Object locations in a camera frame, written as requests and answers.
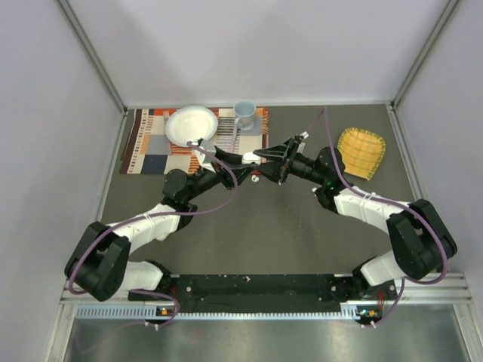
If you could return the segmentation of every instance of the colorful placemat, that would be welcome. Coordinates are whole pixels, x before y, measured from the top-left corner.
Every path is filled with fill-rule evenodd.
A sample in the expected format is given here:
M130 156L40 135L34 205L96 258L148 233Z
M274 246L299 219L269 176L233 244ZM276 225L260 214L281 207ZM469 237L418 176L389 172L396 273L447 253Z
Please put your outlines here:
M386 141L369 130L347 128L337 144L345 172L370 180L383 160Z
M199 168L198 159L190 148L179 147L165 134L165 112L172 115L177 109L136 109L131 134L122 154L120 173L166 174L174 168L194 173ZM218 117L217 132L211 138L215 146L230 152L235 113L233 109L211 109ZM235 153L243 155L269 145L269 112L257 108L254 126L250 130L238 130Z

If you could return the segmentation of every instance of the white wall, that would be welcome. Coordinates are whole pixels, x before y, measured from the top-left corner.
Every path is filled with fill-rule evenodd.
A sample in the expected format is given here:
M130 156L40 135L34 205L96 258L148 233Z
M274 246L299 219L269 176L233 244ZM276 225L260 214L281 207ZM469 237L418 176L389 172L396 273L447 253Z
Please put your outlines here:
M483 317L483 2L464 0L401 105L426 192Z
M0 11L0 360L40 361L119 113L53 0Z
M392 100L448 0L70 0L129 106Z

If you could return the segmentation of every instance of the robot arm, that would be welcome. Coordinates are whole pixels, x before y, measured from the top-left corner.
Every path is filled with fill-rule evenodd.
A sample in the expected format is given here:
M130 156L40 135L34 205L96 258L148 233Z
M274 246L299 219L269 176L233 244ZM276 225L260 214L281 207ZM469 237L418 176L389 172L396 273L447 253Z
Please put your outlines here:
M387 233L392 251L355 268L352 272L352 291L365 293L372 287L402 276L421 279L441 266L441 254L434 240L411 214L399 207L372 200L376 197L374 193L354 188L363 193L362 196L357 195L341 183L330 148L323 148L315 160L302 155L302 141L307 136L308 134L302 133L281 145L256 150L243 156L224 152L207 141L202 141L200 146L228 164L238 184L254 170L279 185L289 174L293 174L319 185L313 191L323 208L340 215L355 217ZM337 163L343 171L342 156L337 150L335 152ZM233 188L233 180L223 168L207 161L198 152L197 157L201 167L195 174L189 175L181 170L170 171L165 177L164 198L161 203L139 215L143 217L138 221L130 222L109 233L97 245L79 269L75 278L77 285L102 302L118 290L154 290L160 283L169 283L169 271L162 265L153 261L129 262L128 257L153 239L166 239L170 233L187 226L193 218L193 215L152 217L152 214L195 212L198 208L190 201L196 196L218 183L222 183L227 189ZM402 204L417 211L432 226L443 243L447 258L457 252L453 238L428 201L421 199ZM68 278L94 240L113 225L116 224L94 222L88 226L66 265L65 275Z
M409 212L391 204L376 202L375 193L365 192L352 186L362 196L346 188L335 170L329 147L323 148L315 160L300 153L303 133L285 143L270 149L254 151L269 162L258 167L259 172L281 185L293 174L320 186L312 191L323 208L340 215L351 216L375 226L389 235L392 250L362 263L354 269L354 284L364 292L386 281L408 276L421 279L432 270L441 267L440 251L420 222ZM341 172L345 166L342 155L334 150ZM445 249L447 258L457 252L457 245L451 237L432 204L424 199L400 204L420 214L433 228Z
M233 155L214 147L208 141L201 141L200 147L216 155L226 163L241 184L261 162L261 158L248 153L244 156ZM172 232L187 226L193 215L162 215L157 213L196 212L198 207L190 201L203 192L222 183L232 189L233 179L222 167L208 162L200 152L196 152L201 167L189 175L182 170L172 170L165 176L163 199L151 210L134 217L133 222L118 222L104 225L101 222L90 224L82 235L74 253L71 255L64 273L70 278L78 261L86 250L107 229L117 226L88 255L75 276L75 283L99 301L105 301L118 290L154 290L163 275L169 271L154 261L129 262L129 255L148 244L153 239L163 241Z

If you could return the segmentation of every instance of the metal sheet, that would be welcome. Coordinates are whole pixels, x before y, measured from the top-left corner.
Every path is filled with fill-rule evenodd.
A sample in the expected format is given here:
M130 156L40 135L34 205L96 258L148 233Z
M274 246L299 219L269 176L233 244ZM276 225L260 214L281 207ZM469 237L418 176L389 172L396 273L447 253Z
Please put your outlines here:
M73 333L86 349L125 323L76 320ZM469 361L449 305L398 307L376 330L348 321L181 321L158 332L127 327L87 354L73 340L65 362Z

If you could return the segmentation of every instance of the striped placemat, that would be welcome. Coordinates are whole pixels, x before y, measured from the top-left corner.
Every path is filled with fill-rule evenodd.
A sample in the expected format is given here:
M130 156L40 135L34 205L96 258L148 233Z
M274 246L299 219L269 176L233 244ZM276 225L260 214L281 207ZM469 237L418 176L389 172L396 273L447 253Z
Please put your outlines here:
M177 109L136 109L131 134L122 156L120 173L162 175L174 168L194 173L199 168L193 150L179 147L165 134L164 112L172 115ZM211 141L223 151L230 152L235 113L233 109L211 109L218 117L218 128ZM257 108L254 126L238 130L235 153L243 155L269 145L269 113Z

